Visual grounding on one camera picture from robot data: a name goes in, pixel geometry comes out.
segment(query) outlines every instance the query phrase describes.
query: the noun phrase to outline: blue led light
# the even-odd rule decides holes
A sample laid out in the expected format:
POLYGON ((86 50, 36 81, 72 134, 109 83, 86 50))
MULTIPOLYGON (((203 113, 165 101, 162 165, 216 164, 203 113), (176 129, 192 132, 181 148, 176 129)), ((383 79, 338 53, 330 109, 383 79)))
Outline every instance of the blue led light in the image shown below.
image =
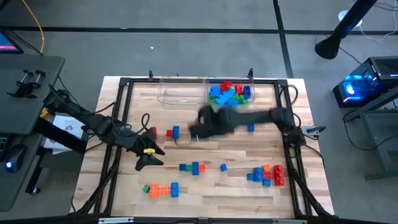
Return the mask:
POLYGON ((347 93, 349 93, 351 95, 355 93, 352 85, 346 85, 346 90, 347 90, 347 93))

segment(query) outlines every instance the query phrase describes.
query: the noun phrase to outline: pile of lego bricks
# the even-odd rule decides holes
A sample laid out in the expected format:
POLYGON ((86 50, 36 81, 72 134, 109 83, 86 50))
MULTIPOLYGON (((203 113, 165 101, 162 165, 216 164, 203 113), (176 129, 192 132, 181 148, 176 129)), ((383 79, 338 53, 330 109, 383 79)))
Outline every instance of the pile of lego bricks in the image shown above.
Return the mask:
POLYGON ((251 96, 250 86, 242 86, 227 81, 219 86, 212 86, 209 92, 209 103, 218 105, 245 105, 251 96))
POLYGON ((263 167, 255 167, 254 173, 247 174, 248 180, 255 182, 262 182, 263 186, 270 187, 271 179, 274 180, 275 186, 284 186, 284 168, 282 165, 275 165, 274 171, 271 171, 270 165, 263 165, 263 167))

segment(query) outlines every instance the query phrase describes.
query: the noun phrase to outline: white cable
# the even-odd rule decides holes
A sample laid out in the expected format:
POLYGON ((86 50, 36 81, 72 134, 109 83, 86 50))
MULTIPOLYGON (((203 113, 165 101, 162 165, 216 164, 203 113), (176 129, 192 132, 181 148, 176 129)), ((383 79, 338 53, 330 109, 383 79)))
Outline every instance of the white cable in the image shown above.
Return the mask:
MULTIPOLYGON (((394 9, 395 9, 395 8, 397 7, 397 4, 396 4, 397 1, 396 1, 396 0, 392 0, 392 1, 394 2, 394 9)), ((393 33, 395 33, 395 32, 397 31, 397 21, 396 21, 396 11, 395 11, 395 10, 392 11, 392 20, 394 21, 394 24, 395 24, 395 26, 394 26, 394 31, 392 31, 391 33, 388 33, 388 34, 384 35, 384 37, 381 38, 381 39, 373 39, 372 37, 368 37, 368 36, 366 36, 366 35, 363 33, 363 30, 362 30, 362 26, 361 26, 361 25, 359 25, 359 28, 361 29, 362 35, 364 35, 364 37, 368 38, 369 40, 381 41, 381 40, 384 40, 384 38, 386 38, 388 35, 391 35, 391 34, 393 34, 393 33)))

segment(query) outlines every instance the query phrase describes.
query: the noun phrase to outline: computer tower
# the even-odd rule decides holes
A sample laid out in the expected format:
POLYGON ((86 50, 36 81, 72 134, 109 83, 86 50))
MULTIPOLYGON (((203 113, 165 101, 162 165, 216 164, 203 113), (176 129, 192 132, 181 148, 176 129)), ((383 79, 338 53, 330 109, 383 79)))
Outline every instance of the computer tower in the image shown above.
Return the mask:
POLYGON ((398 56, 369 57, 333 88, 340 108, 361 107, 398 85, 398 56))

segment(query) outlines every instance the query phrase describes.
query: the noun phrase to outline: gray desk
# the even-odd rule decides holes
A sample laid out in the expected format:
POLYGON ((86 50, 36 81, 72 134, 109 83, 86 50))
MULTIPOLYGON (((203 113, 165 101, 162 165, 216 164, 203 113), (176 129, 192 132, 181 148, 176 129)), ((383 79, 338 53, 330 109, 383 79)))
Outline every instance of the gray desk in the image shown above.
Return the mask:
POLYGON ((0 55, 0 133, 19 134, 12 145, 24 141, 27 150, 21 169, 16 173, 5 170, 4 162, 0 163, 0 211, 8 211, 14 205, 27 173, 33 163, 40 143, 41 134, 32 134, 32 130, 43 109, 42 101, 50 93, 49 84, 57 81, 64 58, 37 55, 0 55), (24 74, 23 69, 30 71, 43 70, 49 76, 43 79, 42 87, 34 90, 36 99, 17 99, 6 94, 17 90, 16 81, 24 74))

